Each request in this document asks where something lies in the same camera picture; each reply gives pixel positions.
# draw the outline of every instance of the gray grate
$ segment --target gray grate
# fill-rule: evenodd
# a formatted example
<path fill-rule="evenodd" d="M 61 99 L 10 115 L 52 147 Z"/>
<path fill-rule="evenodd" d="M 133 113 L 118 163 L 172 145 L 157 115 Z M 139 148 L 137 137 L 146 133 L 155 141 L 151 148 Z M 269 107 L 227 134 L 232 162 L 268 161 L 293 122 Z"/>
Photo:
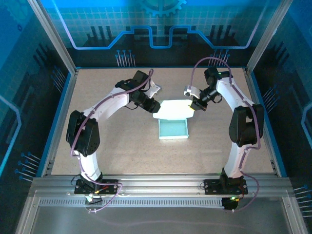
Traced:
<path fill-rule="evenodd" d="M 105 197 L 102 202 L 93 206 L 103 206 L 111 198 Z M 43 198 L 40 206 L 85 206 L 85 198 Z M 110 206 L 112 207 L 222 207 L 221 198 L 177 198 L 177 197 L 117 197 Z"/>

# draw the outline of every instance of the enclosure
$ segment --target enclosure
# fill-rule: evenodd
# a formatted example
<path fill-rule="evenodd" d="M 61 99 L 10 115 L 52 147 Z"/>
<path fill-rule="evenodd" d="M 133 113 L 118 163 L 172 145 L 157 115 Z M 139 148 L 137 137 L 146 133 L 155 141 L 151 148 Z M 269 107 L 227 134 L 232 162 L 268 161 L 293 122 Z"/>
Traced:
<path fill-rule="evenodd" d="M 0 6 L 1 233 L 309 233 L 308 1 L 3 0 Z M 66 142 L 70 114 L 151 68 L 162 87 L 157 101 L 190 99 L 184 87 L 205 57 L 225 61 L 240 90 L 265 108 L 261 149 L 250 152 L 244 168 L 260 183 L 255 201 L 228 214 L 211 209 L 222 196 L 205 195 L 200 186 L 218 178 L 229 158 L 232 111 L 223 100 L 187 119 L 187 139 L 159 139 L 158 120 L 141 108 L 121 108 L 99 122 L 99 168 L 123 189 L 112 207 L 88 214 L 85 197 L 71 185 L 80 168 Z M 203 73 L 214 66 L 228 70 L 212 58 L 201 62 L 196 87 L 207 87 Z M 249 193 L 239 207 L 257 191 L 245 179 Z"/>

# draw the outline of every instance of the light blue tray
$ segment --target light blue tray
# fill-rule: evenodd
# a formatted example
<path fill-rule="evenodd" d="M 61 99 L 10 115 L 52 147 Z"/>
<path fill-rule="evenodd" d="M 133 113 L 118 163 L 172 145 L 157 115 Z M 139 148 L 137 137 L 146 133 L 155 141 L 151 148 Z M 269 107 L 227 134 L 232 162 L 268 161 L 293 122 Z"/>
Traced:
<path fill-rule="evenodd" d="M 182 120 L 158 119 L 158 124 L 159 124 L 159 139 L 189 138 L 187 119 Z"/>

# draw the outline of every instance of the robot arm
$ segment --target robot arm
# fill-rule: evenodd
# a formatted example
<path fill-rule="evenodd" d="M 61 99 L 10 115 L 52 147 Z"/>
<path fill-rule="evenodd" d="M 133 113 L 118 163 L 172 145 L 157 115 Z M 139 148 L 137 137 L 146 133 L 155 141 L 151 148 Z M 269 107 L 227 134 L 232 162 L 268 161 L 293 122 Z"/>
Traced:
<path fill-rule="evenodd" d="M 134 102 L 136 106 L 150 112 L 157 113 L 160 104 L 154 100 L 153 95 L 161 91 L 161 87 L 156 85 L 152 80 L 149 81 L 147 90 L 143 90 L 146 85 L 135 91 L 125 93 L 142 84 L 149 76 L 141 71 L 137 71 L 135 76 L 129 80 L 122 80 L 115 85 L 115 88 L 104 99 L 111 96 L 95 111 L 95 107 L 102 102 L 83 112 L 73 111 L 70 115 L 68 129 L 66 133 L 66 141 L 72 147 L 77 131 L 86 117 L 93 112 L 92 118 L 88 119 L 85 127 L 78 137 L 74 152 L 80 156 L 81 166 L 84 173 L 81 175 L 88 181 L 101 179 L 101 172 L 98 167 L 96 150 L 100 144 L 98 122 L 107 120 L 113 113 L 129 102 Z M 114 96 L 115 94 L 124 92 L 124 94 Z"/>
<path fill-rule="evenodd" d="M 229 126 L 232 148 L 223 173 L 225 173 L 227 178 L 240 178 L 242 176 L 240 169 L 244 167 L 250 151 L 248 148 L 257 143 L 253 115 L 245 101 L 255 110 L 260 137 L 263 135 L 264 108 L 262 105 L 256 105 L 249 100 L 238 88 L 234 79 L 232 79 L 232 83 L 230 83 L 229 72 L 218 72 L 217 69 L 213 67 L 207 69 L 204 75 L 209 87 L 204 90 L 199 90 L 193 86 L 187 86 L 184 95 L 193 96 L 191 108 L 195 111 L 205 111 L 209 101 L 216 103 L 215 98 L 217 96 L 221 96 L 220 101 L 222 97 L 225 98 L 233 112 L 233 116 Z"/>

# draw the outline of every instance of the beige table surface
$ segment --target beige table surface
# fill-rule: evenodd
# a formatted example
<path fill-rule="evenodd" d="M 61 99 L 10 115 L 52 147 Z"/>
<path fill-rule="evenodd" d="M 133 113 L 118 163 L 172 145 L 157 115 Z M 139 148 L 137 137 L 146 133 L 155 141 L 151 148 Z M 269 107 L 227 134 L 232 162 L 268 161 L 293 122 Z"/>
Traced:
<path fill-rule="evenodd" d="M 148 73 L 149 69 L 140 69 Z M 204 68 L 195 71 L 193 85 L 207 87 Z M 65 141 L 69 115 L 74 110 L 90 108 L 106 96 L 120 80 L 132 78 L 137 69 L 80 70 L 59 143 L 52 174 L 79 174 L 76 158 L 69 155 L 70 146 Z M 153 80 L 163 91 L 156 100 L 187 99 L 184 87 L 189 85 L 191 68 L 156 68 Z M 247 97 L 247 83 L 241 68 L 233 68 L 233 76 Z M 188 119 L 189 138 L 158 139 L 158 120 L 141 108 L 119 109 L 107 121 L 99 123 L 101 144 L 97 160 L 104 174 L 127 173 L 220 173 L 231 150 L 228 134 L 232 112 L 225 100 L 219 104 L 209 102 L 206 112 L 197 111 Z M 268 150 L 251 151 L 245 172 L 272 172 Z"/>

